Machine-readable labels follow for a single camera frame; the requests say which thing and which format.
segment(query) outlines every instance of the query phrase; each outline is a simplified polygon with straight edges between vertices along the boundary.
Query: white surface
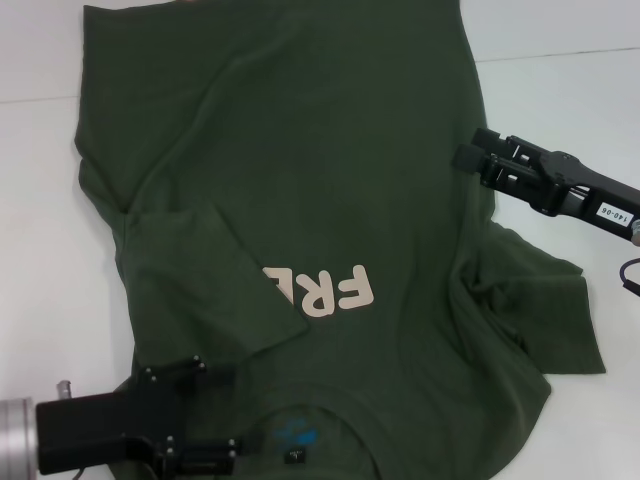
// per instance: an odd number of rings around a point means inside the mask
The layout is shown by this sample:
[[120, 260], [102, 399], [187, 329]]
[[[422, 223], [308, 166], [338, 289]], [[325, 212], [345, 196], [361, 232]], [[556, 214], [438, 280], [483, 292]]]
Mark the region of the white surface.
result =
[[[81, 4], [0, 1], [0, 398], [53, 399], [62, 378], [76, 395], [103, 392], [129, 371], [132, 339], [113, 242], [77, 185], [77, 99], [34, 101], [77, 93]], [[464, 7], [480, 59], [640, 44], [637, 2], [464, 0]], [[493, 129], [565, 150], [640, 188], [640, 51], [487, 62], [479, 72]], [[530, 441], [497, 478], [640, 478], [640, 299], [617, 276], [640, 250], [507, 197], [497, 219], [585, 269], [609, 370], [551, 377], [554, 394]], [[108, 473], [92, 469], [84, 478]]]

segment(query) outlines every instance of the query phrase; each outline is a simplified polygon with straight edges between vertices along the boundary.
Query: label sticker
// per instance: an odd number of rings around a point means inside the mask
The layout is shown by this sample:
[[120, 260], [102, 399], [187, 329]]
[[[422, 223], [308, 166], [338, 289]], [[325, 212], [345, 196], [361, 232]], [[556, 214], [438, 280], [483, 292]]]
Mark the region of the label sticker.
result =
[[612, 222], [617, 223], [618, 225], [622, 225], [623, 227], [628, 227], [633, 220], [633, 215], [629, 212], [625, 212], [624, 210], [620, 210], [613, 205], [609, 205], [608, 203], [603, 203], [598, 208], [598, 216], [602, 218], [606, 218], [607, 220], [611, 220]]

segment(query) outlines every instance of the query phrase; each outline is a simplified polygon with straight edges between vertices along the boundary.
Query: silver cylinder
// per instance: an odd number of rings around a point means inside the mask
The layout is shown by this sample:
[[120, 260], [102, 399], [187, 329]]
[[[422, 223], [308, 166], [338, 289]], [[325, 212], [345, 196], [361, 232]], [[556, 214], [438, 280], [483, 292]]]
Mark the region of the silver cylinder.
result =
[[0, 401], [0, 480], [35, 480], [37, 443], [33, 401]]

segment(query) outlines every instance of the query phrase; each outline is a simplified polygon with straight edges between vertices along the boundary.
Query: cable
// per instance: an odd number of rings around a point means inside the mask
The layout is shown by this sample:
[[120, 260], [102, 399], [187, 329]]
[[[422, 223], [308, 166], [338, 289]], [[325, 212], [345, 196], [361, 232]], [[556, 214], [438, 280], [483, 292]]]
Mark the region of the cable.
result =
[[627, 270], [627, 268], [629, 268], [632, 265], [637, 265], [639, 263], [640, 263], [640, 258], [636, 258], [635, 260], [630, 260], [624, 265], [622, 265], [622, 267], [620, 267], [620, 279], [622, 280], [622, 286], [624, 288], [626, 288], [632, 293], [635, 293], [640, 297], [640, 285], [638, 285], [636, 282], [632, 280], [627, 279], [627, 276], [625, 275], [625, 271]]

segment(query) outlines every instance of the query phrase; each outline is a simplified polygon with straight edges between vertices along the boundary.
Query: t-shirt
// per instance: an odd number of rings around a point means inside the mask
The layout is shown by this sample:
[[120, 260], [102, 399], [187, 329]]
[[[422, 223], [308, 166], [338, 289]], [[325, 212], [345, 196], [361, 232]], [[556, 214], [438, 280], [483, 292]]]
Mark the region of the t-shirt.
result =
[[604, 372], [581, 271], [451, 166], [485, 125], [457, 0], [86, 7], [84, 29], [80, 182], [135, 360], [235, 366], [188, 433], [261, 432], [237, 478], [487, 479], [543, 374]]

